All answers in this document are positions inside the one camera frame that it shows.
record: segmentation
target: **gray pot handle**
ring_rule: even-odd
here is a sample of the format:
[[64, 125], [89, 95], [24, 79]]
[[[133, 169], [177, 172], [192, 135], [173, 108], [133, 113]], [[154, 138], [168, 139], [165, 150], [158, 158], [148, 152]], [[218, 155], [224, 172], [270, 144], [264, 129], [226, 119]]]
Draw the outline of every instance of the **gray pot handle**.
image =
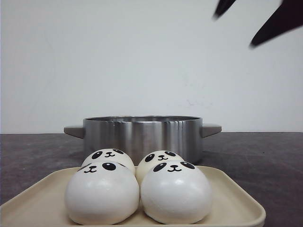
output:
[[200, 136], [202, 138], [205, 138], [205, 137], [208, 137], [211, 135], [215, 135], [221, 131], [222, 131], [222, 126], [220, 126], [218, 124], [205, 123], [205, 124], [202, 124], [202, 128], [200, 130]]
[[80, 139], [84, 138], [84, 128], [82, 127], [82, 125], [64, 127], [64, 133], [74, 137], [78, 137]]

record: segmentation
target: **pot rim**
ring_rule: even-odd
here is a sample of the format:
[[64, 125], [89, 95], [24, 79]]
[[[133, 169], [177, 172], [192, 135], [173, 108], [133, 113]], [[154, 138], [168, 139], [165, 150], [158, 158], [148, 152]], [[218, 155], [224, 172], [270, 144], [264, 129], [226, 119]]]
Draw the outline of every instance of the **pot rim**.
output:
[[181, 116], [181, 115], [122, 115], [122, 116], [105, 116], [89, 117], [86, 121], [94, 122], [183, 122], [201, 120], [201, 117]]

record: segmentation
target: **beige tray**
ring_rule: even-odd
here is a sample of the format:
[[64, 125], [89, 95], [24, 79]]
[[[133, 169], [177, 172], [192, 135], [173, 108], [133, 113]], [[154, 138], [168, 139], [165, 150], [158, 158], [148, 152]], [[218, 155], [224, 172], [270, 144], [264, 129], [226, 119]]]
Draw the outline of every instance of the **beige tray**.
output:
[[[211, 213], [193, 227], [262, 227], [264, 208], [219, 169], [198, 166], [214, 192]], [[76, 226], [64, 207], [64, 191], [78, 167], [56, 171], [1, 206], [1, 226]], [[156, 227], [162, 225], [142, 207], [118, 224]]]

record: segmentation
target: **gray table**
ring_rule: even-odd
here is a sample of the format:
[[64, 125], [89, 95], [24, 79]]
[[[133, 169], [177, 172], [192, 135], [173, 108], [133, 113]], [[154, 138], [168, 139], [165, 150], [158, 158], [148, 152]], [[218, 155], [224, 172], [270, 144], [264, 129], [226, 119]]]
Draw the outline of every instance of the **gray table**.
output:
[[[53, 171], [80, 166], [82, 140], [65, 134], [1, 135], [1, 204]], [[266, 210], [266, 227], [303, 226], [303, 133], [220, 133], [198, 165], [223, 170]]]

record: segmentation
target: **mouth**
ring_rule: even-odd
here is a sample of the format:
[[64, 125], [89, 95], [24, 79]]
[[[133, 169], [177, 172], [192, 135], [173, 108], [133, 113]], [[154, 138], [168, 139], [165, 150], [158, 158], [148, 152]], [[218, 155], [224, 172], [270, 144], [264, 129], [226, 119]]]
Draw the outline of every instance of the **mouth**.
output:
[[168, 157], [167, 158], [161, 157], [161, 159], [158, 159], [158, 161], [167, 160], [167, 159], [168, 159]]
[[86, 174], [87, 173], [94, 173], [94, 172], [96, 172], [96, 170], [92, 170], [92, 169], [90, 169], [89, 171], [84, 171]]
[[169, 169], [168, 169], [167, 171], [168, 171], [168, 172], [175, 172], [175, 171], [176, 171], [176, 172], [179, 172], [179, 171], [182, 171], [182, 169], [176, 169], [176, 168], [174, 168], [173, 170], [169, 170]]
[[115, 155], [110, 155], [110, 154], [109, 154], [108, 156], [104, 156], [104, 157], [113, 157], [113, 156], [115, 156]]

